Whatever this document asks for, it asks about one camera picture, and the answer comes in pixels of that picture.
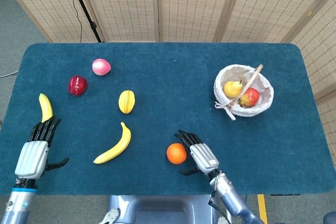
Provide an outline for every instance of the woven basket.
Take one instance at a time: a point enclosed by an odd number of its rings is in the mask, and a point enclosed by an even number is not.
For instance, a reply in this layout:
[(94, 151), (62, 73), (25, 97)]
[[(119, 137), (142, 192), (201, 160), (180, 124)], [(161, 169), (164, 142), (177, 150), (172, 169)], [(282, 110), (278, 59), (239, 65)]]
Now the woven basket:
[[(224, 109), (232, 120), (236, 120), (234, 115), (254, 116), (267, 110), (273, 101), (274, 90), (269, 81), (260, 74), (263, 66), (252, 68), (244, 65), (229, 65), (222, 69), (215, 80), (214, 93), (217, 102), (215, 108)], [(242, 81), (244, 88), (236, 98), (228, 98), (224, 95), (223, 86), (227, 81)], [(260, 97), (256, 105), (251, 108), (241, 107), (237, 101), (249, 88), (259, 91)]]

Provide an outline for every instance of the orange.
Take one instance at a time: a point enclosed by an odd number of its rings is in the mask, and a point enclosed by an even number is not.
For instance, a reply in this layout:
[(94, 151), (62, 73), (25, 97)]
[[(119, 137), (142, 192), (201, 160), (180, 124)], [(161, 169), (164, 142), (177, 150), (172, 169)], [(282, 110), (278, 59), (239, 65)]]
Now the orange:
[(179, 165), (186, 160), (187, 152), (182, 144), (174, 143), (167, 149), (167, 158), (171, 163)]

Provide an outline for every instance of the pear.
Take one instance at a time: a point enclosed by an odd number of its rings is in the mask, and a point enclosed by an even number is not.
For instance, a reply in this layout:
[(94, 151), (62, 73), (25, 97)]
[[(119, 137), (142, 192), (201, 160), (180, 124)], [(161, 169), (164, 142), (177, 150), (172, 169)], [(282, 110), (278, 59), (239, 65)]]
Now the pear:
[(242, 89), (241, 81), (228, 81), (223, 87), (224, 94), (230, 98), (236, 98)]

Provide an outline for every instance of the apple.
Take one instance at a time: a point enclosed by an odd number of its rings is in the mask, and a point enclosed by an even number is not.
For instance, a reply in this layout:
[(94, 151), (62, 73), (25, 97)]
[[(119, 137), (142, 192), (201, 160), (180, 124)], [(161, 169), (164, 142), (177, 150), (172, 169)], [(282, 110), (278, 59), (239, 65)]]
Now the apple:
[(246, 92), (240, 97), (239, 104), (241, 106), (252, 107), (259, 100), (259, 92), (254, 88), (248, 88)]
[(81, 95), (83, 94), (88, 87), (88, 82), (82, 76), (73, 76), (68, 84), (68, 91), (73, 95)]

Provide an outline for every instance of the gray floor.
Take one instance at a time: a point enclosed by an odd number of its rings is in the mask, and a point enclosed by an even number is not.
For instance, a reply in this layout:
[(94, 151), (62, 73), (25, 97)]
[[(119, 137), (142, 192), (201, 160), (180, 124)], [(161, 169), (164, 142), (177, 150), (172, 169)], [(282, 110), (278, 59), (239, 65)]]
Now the gray floor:
[[(46, 40), (15, 0), (0, 0), (0, 20), (2, 76), (19, 68), (29, 45)], [(15, 76), (0, 79), (0, 122), (5, 117), (14, 81)], [(0, 197), (0, 212), (3, 212), (6, 201), (7, 197)], [(248, 196), (248, 204), (258, 213), (256, 195)], [(98, 223), (106, 207), (106, 196), (37, 196), (29, 223)], [(336, 211), (336, 191), (316, 195), (266, 196), (266, 207), (268, 223), (322, 223), (326, 213)]]

